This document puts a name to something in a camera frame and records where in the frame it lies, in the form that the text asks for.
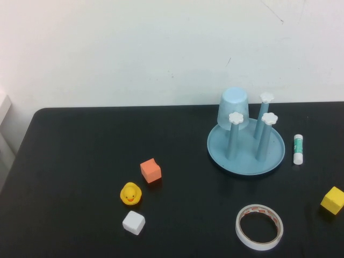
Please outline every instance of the white foam block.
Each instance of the white foam block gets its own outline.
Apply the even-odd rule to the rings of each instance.
[[[137,212],[130,211],[123,220],[123,228],[129,232],[138,235],[146,223],[145,217]]]

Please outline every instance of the yellow foam block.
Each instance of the yellow foam block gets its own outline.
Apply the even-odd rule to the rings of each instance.
[[[322,199],[321,206],[336,215],[344,206],[344,192],[333,187]]]

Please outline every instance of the blue cup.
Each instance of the blue cup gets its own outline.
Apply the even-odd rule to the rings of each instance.
[[[231,129],[230,113],[238,112],[243,115],[243,123],[239,130],[248,125],[248,102],[246,92],[237,87],[229,88],[221,96],[217,123],[225,130]]]

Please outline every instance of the orange foam block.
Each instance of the orange foam block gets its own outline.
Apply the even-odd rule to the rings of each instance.
[[[161,169],[154,159],[147,160],[140,165],[141,173],[148,183],[161,178]]]

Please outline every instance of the tape roll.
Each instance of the tape roll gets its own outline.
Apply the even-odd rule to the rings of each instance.
[[[259,243],[259,242],[255,242],[255,241],[251,240],[250,238],[248,238],[243,233],[241,226],[240,226],[240,221],[245,215],[252,213],[252,212],[263,213],[266,216],[268,216],[271,220],[273,220],[273,222],[275,223],[275,225],[277,227],[277,236],[274,240],[272,240],[270,242],[266,242],[266,243]],[[264,205],[252,204],[252,205],[247,205],[246,207],[242,208],[239,211],[238,216],[236,217],[235,231],[236,231],[238,238],[247,247],[254,249],[254,250],[258,250],[258,251],[265,251],[265,250],[270,250],[270,249],[274,248],[278,244],[278,242],[280,241],[280,239],[282,238],[282,235],[283,235],[283,224],[282,224],[281,218],[277,215],[277,213],[274,210],[272,210],[269,207],[266,207]]]

